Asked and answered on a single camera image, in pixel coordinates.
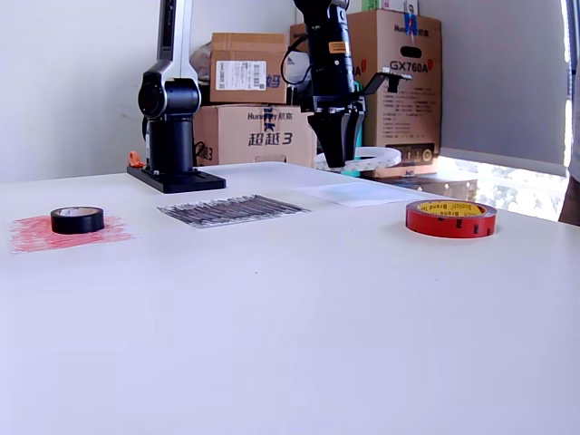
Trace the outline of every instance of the shipping label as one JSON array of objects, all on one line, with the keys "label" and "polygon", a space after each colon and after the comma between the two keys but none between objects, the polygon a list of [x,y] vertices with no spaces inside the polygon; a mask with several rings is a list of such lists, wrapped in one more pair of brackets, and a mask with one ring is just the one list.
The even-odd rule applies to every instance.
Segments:
[{"label": "shipping label", "polygon": [[265,91],[266,61],[217,61],[218,91]]}]

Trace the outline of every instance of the cardboard box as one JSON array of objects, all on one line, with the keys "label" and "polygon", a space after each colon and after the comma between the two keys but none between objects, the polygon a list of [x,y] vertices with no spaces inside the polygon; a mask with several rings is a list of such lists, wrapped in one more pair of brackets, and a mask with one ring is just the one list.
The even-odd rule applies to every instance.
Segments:
[{"label": "cardboard box", "polygon": [[318,140],[294,106],[202,107],[195,116],[199,166],[281,161],[311,168]]},{"label": "cardboard box", "polygon": [[417,17],[417,35],[405,33],[404,14],[383,10],[349,17],[356,80],[366,84],[383,68],[412,76],[399,93],[386,85],[367,100],[364,144],[401,150],[403,163],[374,177],[436,171],[440,154],[441,22]]},{"label": "cardboard box", "polygon": [[286,103],[284,34],[213,34],[211,102]]},{"label": "cardboard box", "polygon": [[375,9],[418,15],[419,0],[362,0],[363,11],[373,11]]}]

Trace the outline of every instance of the white paper sheet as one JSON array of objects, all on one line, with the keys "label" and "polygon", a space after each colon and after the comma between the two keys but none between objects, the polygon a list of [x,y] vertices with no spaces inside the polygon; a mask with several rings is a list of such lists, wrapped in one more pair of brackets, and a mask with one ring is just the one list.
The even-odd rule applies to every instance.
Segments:
[{"label": "white paper sheet", "polygon": [[350,208],[423,199],[423,197],[418,195],[375,183],[348,183],[315,188],[297,188],[296,190],[311,197],[324,199]]}]

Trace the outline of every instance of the yellow label on tape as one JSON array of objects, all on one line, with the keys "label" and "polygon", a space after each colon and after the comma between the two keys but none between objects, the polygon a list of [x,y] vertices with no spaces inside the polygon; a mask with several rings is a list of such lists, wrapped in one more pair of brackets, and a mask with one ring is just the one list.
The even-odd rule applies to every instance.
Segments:
[{"label": "yellow label on tape", "polygon": [[351,45],[346,42],[340,43],[329,43],[328,49],[331,54],[350,54],[351,53]]},{"label": "yellow label on tape", "polygon": [[419,206],[419,210],[436,216],[451,216],[456,218],[469,218],[481,216],[485,210],[476,204],[455,201],[433,201]]}]

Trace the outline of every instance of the red scribble drawing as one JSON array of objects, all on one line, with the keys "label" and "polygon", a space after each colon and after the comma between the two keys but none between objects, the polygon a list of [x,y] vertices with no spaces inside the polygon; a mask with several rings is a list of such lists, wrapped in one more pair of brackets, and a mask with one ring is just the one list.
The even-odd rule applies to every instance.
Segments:
[{"label": "red scribble drawing", "polygon": [[38,216],[14,221],[10,227],[10,238],[13,252],[20,254],[94,243],[122,242],[132,240],[135,235],[129,232],[126,224],[119,217],[115,216],[105,216],[105,229],[102,231],[73,236],[54,233],[50,216]]}]

